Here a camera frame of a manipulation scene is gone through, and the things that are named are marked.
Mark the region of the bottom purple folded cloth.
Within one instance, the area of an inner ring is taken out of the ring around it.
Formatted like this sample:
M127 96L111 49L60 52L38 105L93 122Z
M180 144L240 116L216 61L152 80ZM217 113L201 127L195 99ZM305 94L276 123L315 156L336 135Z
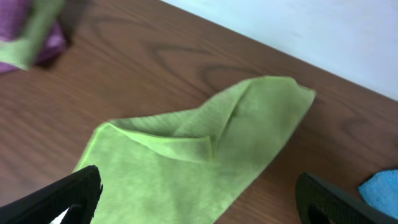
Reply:
M27 70L33 64L43 62L57 56L66 49L67 42L64 38L60 24L56 22L47 38L38 44L37 41L28 43L28 40L14 40L3 42L1 46L1 73L13 70Z

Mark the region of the green microfibre cloth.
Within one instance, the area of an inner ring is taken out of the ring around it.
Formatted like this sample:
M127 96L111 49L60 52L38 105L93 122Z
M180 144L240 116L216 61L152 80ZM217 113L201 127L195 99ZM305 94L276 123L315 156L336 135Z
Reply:
M289 77L243 80L192 110L112 119L78 165L104 186L93 223L213 223L274 160L315 99Z

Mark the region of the blue crumpled cloth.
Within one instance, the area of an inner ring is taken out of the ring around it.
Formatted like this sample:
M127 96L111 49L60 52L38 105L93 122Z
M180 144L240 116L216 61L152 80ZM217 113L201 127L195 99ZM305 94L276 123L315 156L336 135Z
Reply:
M368 205L397 219L397 169L375 173L358 190Z

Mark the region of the purple folded cloth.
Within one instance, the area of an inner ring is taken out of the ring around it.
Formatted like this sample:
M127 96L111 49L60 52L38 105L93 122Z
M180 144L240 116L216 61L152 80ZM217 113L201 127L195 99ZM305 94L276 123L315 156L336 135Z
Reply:
M43 62L57 56L66 49L67 42L64 38L60 24L56 22L47 38L38 44L37 41L28 43L28 40L14 40L3 42L1 46L1 73L13 70L27 70L33 64Z
M17 38L24 26L31 0L1 0L1 40L10 42Z

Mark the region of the top purple folded cloth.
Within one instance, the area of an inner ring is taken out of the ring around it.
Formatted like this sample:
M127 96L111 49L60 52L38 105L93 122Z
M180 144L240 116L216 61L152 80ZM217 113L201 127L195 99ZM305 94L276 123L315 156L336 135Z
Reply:
M10 42L17 38L24 26L31 0L1 0L1 40Z

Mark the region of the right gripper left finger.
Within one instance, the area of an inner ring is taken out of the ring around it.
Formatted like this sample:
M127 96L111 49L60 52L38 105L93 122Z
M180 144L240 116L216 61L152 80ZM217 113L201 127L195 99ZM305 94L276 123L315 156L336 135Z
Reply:
M90 224L102 191L98 168L87 166L2 206L1 224L48 224L63 212L62 223Z

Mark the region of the folded green cloth in stack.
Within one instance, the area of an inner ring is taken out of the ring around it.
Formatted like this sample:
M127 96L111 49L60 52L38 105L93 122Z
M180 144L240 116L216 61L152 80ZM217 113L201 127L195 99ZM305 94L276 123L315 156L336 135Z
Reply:
M64 0L32 1L19 37L12 42L1 43L1 62L23 70L33 66L64 4Z

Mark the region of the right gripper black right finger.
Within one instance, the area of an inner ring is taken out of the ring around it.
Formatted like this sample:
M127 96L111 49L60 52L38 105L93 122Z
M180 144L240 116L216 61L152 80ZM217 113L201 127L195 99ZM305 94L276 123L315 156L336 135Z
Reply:
M303 224L397 224L396 218L308 172L296 181L295 201Z

